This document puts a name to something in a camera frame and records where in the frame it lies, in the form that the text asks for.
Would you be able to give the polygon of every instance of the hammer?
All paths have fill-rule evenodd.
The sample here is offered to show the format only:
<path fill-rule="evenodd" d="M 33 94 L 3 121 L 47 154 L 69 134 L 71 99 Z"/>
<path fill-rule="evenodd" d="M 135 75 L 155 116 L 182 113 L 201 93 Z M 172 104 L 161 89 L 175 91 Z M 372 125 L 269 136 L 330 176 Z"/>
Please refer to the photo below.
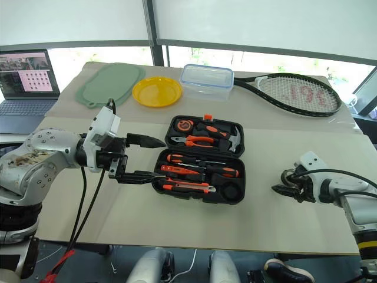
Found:
<path fill-rule="evenodd" d="M 236 136 L 230 136 L 229 141 L 232 143 L 232 146 L 229 148 L 231 152 L 236 152 L 236 147 L 240 144 L 241 142 L 241 135 L 240 132 L 238 131 L 238 128 L 236 127 L 237 135 Z"/>
<path fill-rule="evenodd" d="M 230 148 L 229 148 L 229 150 L 231 152 L 236 152 L 236 147 L 241 142 L 241 135 L 240 135 L 240 132 L 238 131 L 237 127 L 236 127 L 236 131 L 237 131 L 237 135 L 236 136 L 232 136 L 232 135 L 230 135 L 230 133 L 221 132 L 219 129 L 217 129 L 217 128 L 213 127 L 213 126 L 205 125 L 203 123 L 199 123 L 197 125 L 197 129 L 198 130 L 205 130 L 206 132 L 208 132 L 208 134 L 211 137 L 216 137 L 216 138 L 220 138 L 220 139 L 229 140 L 232 143 L 232 146 L 230 146 Z"/>

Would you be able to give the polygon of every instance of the yellow plate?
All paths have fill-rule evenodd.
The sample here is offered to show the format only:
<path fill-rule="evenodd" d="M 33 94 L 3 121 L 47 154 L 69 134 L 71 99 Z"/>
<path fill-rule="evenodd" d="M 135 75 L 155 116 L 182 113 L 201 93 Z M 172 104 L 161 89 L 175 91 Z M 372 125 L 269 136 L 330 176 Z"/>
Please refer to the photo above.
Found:
<path fill-rule="evenodd" d="M 132 95 L 142 105 L 164 107 L 181 97 L 182 87 L 172 78 L 150 77 L 139 81 L 132 89 Z"/>

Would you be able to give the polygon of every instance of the tool kit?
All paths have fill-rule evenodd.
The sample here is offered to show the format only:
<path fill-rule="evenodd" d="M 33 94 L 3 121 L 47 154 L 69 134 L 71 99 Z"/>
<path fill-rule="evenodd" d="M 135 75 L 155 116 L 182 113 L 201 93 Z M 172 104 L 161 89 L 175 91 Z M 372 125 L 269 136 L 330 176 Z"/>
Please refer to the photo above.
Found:
<path fill-rule="evenodd" d="M 194 116 L 175 116 L 154 171 L 166 178 L 152 183 L 158 193 L 203 202 L 239 203 L 245 193 L 240 124 Z"/>

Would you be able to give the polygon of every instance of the container lid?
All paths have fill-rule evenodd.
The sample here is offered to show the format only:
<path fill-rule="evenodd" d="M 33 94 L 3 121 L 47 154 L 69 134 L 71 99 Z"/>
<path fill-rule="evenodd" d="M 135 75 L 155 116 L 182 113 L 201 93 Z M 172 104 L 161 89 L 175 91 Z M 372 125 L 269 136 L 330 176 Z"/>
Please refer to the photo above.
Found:
<path fill-rule="evenodd" d="M 231 69 L 188 64 L 184 66 L 180 81 L 203 87 L 233 88 L 234 74 Z"/>

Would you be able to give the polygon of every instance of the black tool case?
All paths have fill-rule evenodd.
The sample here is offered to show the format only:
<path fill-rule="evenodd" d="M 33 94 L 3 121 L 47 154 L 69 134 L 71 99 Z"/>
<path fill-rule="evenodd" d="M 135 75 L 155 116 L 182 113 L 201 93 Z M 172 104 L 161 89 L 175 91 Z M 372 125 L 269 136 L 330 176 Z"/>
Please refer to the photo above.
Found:
<path fill-rule="evenodd" d="M 192 121 L 192 129 L 185 132 L 180 131 L 177 128 L 177 125 L 182 120 Z M 238 146 L 235 148 L 235 152 L 231 152 L 229 150 L 232 143 L 227 139 L 214 138 L 214 143 L 209 143 L 207 141 L 196 142 L 201 145 L 207 146 L 215 145 L 215 147 L 188 147 L 184 143 L 178 143 L 171 139 L 172 137 L 187 137 L 189 135 L 213 137 L 213 133 L 209 133 L 209 131 L 203 130 L 203 125 L 216 127 L 221 132 L 230 133 L 232 136 L 235 136 L 237 134 L 237 127 L 240 135 L 240 142 Z M 203 199 L 203 202 L 228 203 L 231 205 L 239 203 L 244 198 L 246 187 L 245 167 L 243 162 L 239 159 L 239 157 L 244 152 L 244 134 L 243 128 L 240 124 L 230 121 L 212 119 L 210 115 L 205 115 L 204 118 L 194 116 L 175 116 L 172 119 L 171 124 L 168 128 L 167 134 L 165 136 L 165 142 L 167 144 L 168 149 L 165 149 L 160 153 L 156 166 L 154 168 L 155 172 L 162 175 L 166 175 L 172 180 L 194 183 L 208 183 L 210 186 L 214 186 L 216 188 L 216 191 L 204 193 L 201 190 L 168 190 L 164 189 L 163 185 L 169 184 L 169 181 L 159 180 L 157 182 L 152 183 L 153 188 L 158 193 L 164 193 L 183 199 L 195 198 Z M 237 177 L 227 177 L 223 176 L 220 173 L 208 172 L 207 169 L 199 169 L 171 163 L 167 160 L 168 155 L 170 154 L 180 154 L 188 157 L 195 157 L 197 160 L 201 160 L 200 162 L 190 163 L 195 166 L 207 168 L 206 166 L 209 164 L 210 166 L 214 165 L 230 167 L 237 170 L 238 175 Z M 225 165 L 210 164 L 205 161 L 223 162 L 225 163 Z M 199 172 L 203 172 L 204 175 L 181 175 L 174 172 L 166 172 L 161 170 L 161 167 L 163 165 L 184 167 L 188 170 L 198 170 Z"/>

